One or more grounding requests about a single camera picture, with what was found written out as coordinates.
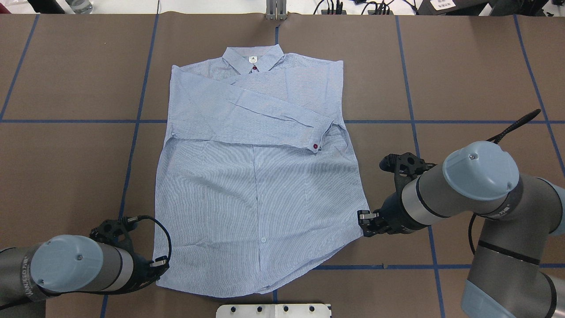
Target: shirt cuff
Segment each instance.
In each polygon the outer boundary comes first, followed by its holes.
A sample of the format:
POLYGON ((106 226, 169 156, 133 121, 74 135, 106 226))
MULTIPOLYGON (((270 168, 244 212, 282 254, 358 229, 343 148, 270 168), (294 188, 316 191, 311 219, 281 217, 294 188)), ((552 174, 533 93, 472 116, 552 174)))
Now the shirt cuff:
POLYGON ((324 135, 326 132, 328 132, 332 123, 333 119, 320 117, 320 120, 317 122, 316 126, 314 126, 314 130, 312 132, 312 135, 310 135, 310 139, 308 140, 306 148, 308 148, 313 153, 320 151, 324 135))

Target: blue grid line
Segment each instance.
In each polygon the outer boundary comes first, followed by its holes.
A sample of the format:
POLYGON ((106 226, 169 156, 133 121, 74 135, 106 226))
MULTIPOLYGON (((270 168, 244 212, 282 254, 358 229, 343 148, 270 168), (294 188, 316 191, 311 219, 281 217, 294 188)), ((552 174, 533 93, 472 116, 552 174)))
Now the blue grid line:
POLYGON ((565 268, 565 264, 560 264, 560 263, 540 264, 540 268, 565 268))
POLYGON ((416 147, 416 155, 420 157, 420 147, 418 146, 418 138, 416 137, 416 123, 414 122, 414 110, 412 108, 412 94, 410 94, 410 85, 408 84, 408 72, 406 71, 406 60, 404 58, 404 48, 402 46, 402 35, 400 33, 398 15, 394 16, 394 20, 396 21, 398 47, 400 49, 400 60, 402 61, 402 73, 404 75, 404 86, 406 88, 406 100, 408 102, 408 111, 410 112, 410 123, 412 124, 412 136, 414 138, 414 146, 416 147))
POLYGON ((107 306, 108 306, 108 295, 104 295, 104 299, 102 299, 102 308, 100 309, 100 318, 104 318, 106 316, 107 306))
MULTIPOLYGON (((406 70, 406 60, 404 56, 404 48, 402 45, 402 34, 400 31, 400 21, 398 19, 398 15, 394 16, 394 20, 396 21, 396 33, 398 36, 398 47, 400 49, 400 59, 402 61, 402 72, 404 75, 404 85, 406 87, 406 97, 408 101, 408 110, 410 112, 410 121, 412 124, 412 136, 414 137, 414 147, 416 148, 416 155, 420 157, 420 146, 418 144, 418 136, 416 133, 416 122, 414 118, 414 109, 412 108, 412 97, 410 94, 410 85, 408 84, 408 72, 406 70)), ((432 260, 433 260, 433 271, 434 276, 436 279, 436 289, 437 289, 437 299, 440 305, 440 315, 441 318, 445 318, 445 309, 444 309, 444 298, 441 291, 441 282, 440 282, 440 271, 437 267, 437 257, 436 257, 436 247, 433 241, 433 231, 432 227, 428 226, 428 236, 429 236, 429 245, 432 252, 432 260)))
MULTIPOLYGON (((464 121, 464 120, 434 120, 434 119, 375 119, 375 120, 345 120, 346 124, 513 124, 515 121, 464 121)), ((565 121, 550 121, 563 124, 565 121)), ((546 121, 531 121, 528 124, 546 124, 546 121)))
MULTIPOLYGON (((471 269, 471 264, 408 265, 318 265, 313 270, 387 270, 387 269, 471 269)), ((540 268, 565 268, 565 263, 544 263, 540 268)))
POLYGON ((537 87, 536 77, 533 74, 532 66, 529 63, 528 54, 526 53, 526 48, 524 46, 524 40, 522 39, 522 32, 520 31, 520 25, 518 24, 518 16, 514 15, 514 25, 516 26, 516 32, 518 34, 518 40, 520 41, 520 47, 522 49, 522 55, 524 56, 524 61, 528 67, 528 72, 530 78, 532 79, 532 84, 534 90, 536 91, 537 101, 540 103, 541 112, 544 114, 545 123, 547 125, 547 130, 549 131, 549 136, 551 137, 551 142, 553 143, 553 148, 555 149, 555 154, 557 155, 557 160, 561 166, 561 172, 565 176, 565 165, 563 165, 563 160, 561 158, 561 153, 559 152, 559 147, 557 147, 557 141, 555 141, 555 136, 553 135, 553 130, 551 129, 551 124, 549 122, 549 116, 545 110, 544 101, 541 98, 540 90, 537 87))
POLYGON ((3 119, 0 123, 41 123, 41 124, 65 124, 65 123, 127 123, 127 124, 152 124, 167 123, 166 119, 3 119))
POLYGON ((135 119, 4 119, 2 123, 136 123, 135 119))
MULTIPOLYGON (((376 119, 345 120, 346 124, 512 124, 514 121, 456 121, 456 120, 418 120, 376 119)), ((167 123, 166 119, 2 119, 0 123, 167 123)), ((565 121, 549 121, 551 124, 565 124, 565 121)), ((531 121, 528 124, 547 124, 547 121, 531 121)))
POLYGON ((280 26, 281 25, 279 24, 275 27, 275 45, 279 44, 279 27, 280 26))
POLYGON ((318 265, 314 270, 433 269, 434 265, 318 265))
POLYGON ((33 32, 35 31, 35 27, 37 26, 37 20, 39 20, 39 14, 36 14, 35 20, 33 21, 33 25, 31 30, 29 30, 28 39, 25 42, 24 50, 21 52, 20 61, 18 62, 18 66, 16 67, 16 71, 14 72, 14 77, 12 78, 12 83, 10 83, 10 87, 8 89, 8 94, 6 94, 6 99, 4 100, 4 105, 2 106, 2 111, 0 111, 0 121, 4 117, 4 113, 6 112, 6 108, 8 107, 8 102, 10 101, 10 96, 12 95, 12 90, 14 89, 14 85, 16 84, 16 79, 18 78, 18 74, 20 72, 21 65, 24 62, 25 54, 28 51, 29 43, 32 40, 33 32))
MULTIPOLYGON (((133 152, 136 148, 137 133, 139 132, 139 127, 140 127, 141 112, 143 111, 143 101, 145 99, 145 89, 147 88, 147 78, 149 77, 149 68, 151 67, 151 57, 153 55, 153 46, 155 44, 155 35, 157 33, 157 23, 158 23, 158 21, 159 21, 159 14, 155 14, 155 22, 153 24, 153 34, 151 35, 151 44, 149 46, 149 54, 147 56, 147 65, 145 66, 145 76, 144 76, 144 79, 143 79, 143 86, 141 88, 140 104, 139 104, 139 107, 137 109, 136 127, 133 130, 132 147, 129 151, 128 168, 125 172, 124 189, 123 189, 123 192, 121 194, 120 212, 118 214, 118 218, 121 218, 124 215, 125 194, 128 191, 129 177, 130 177, 131 172, 132 172, 133 152)), ((102 301, 102 308, 100 309, 100 318, 105 318, 107 304, 108 304, 108 295, 104 295, 104 300, 102 301)))

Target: shirt collar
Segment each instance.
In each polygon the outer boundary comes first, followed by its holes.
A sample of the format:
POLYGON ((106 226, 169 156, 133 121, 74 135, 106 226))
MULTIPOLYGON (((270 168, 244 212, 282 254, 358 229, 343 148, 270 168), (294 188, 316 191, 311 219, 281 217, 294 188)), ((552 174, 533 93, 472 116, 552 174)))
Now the shirt collar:
POLYGON ((266 72, 284 56, 283 50, 277 44, 274 46, 257 46, 254 48, 227 48, 222 58, 228 62, 239 74, 249 74, 253 64, 244 56, 260 56, 255 63, 260 72, 266 72))

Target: blue striped shirt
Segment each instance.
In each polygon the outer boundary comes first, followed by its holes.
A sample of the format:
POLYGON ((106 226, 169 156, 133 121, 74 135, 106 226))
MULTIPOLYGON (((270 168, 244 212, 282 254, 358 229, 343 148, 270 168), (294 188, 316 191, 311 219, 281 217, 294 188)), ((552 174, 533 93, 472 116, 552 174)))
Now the blue striped shirt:
MULTIPOLYGON (((268 293, 362 235, 342 86, 343 61, 278 45, 172 67, 155 215, 173 250, 159 286, 268 293)), ((166 249, 156 231, 154 255, 166 249)))

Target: light blue cap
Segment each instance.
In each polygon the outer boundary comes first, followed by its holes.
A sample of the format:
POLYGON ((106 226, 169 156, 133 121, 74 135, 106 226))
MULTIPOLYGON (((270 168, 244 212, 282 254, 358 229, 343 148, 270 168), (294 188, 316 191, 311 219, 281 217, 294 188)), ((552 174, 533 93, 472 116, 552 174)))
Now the light blue cap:
POLYGON ((102 249, 80 235, 59 235, 41 244, 32 257, 31 274, 42 288, 65 293, 92 282, 102 269, 102 249))
POLYGON ((461 309, 470 318, 516 318, 510 311, 468 280, 465 280, 461 309))
POLYGON ((520 179, 510 154, 489 141, 476 141, 453 152, 445 159, 442 170, 454 190, 480 201, 506 196, 520 179))

